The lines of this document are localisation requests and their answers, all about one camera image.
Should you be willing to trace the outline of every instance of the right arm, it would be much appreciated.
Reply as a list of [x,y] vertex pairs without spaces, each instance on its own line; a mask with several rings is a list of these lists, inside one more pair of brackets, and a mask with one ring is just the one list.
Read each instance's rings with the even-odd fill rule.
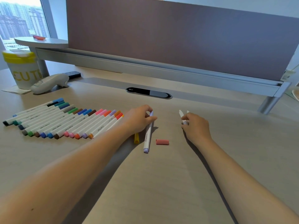
[[182,125],[187,138],[199,149],[239,224],[295,224],[299,216],[268,191],[213,141],[209,123],[187,113]]

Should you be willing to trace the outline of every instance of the plastic container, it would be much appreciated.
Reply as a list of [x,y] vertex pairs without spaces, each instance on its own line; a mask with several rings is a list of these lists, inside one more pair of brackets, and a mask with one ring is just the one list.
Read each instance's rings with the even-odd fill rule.
[[5,50],[2,54],[20,89],[30,89],[43,78],[33,52],[12,49]]

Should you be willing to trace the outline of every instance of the yellow lid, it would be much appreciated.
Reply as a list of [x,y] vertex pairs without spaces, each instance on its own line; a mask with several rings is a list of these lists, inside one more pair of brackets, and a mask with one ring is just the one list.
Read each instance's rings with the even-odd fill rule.
[[11,64],[35,63],[36,56],[34,52],[27,50],[11,49],[2,52],[5,62]]

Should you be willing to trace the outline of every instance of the desk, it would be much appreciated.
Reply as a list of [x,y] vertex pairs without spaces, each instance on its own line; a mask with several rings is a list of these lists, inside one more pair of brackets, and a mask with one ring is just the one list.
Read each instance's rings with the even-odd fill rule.
[[[299,103],[292,98],[283,96],[265,116],[255,111],[264,99],[259,95],[53,62],[47,65],[50,74],[76,70],[83,79],[42,95],[0,91],[3,120],[58,97],[76,107],[122,112],[148,103],[158,116],[149,154],[143,153],[143,143],[135,146],[129,138],[64,223],[233,223],[209,173],[184,138],[179,109],[208,119],[215,141],[299,213]],[[0,71],[0,76],[1,89],[14,84],[8,70]],[[132,83],[171,90],[174,98],[140,96],[122,89]],[[23,136],[15,126],[0,130],[0,196],[88,141]],[[170,145],[155,145],[157,138],[169,139]]]

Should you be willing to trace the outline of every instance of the window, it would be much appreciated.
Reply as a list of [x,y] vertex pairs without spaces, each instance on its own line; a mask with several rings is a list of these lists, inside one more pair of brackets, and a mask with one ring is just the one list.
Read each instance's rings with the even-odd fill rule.
[[0,0],[0,37],[6,49],[28,49],[15,37],[50,37],[40,0]]

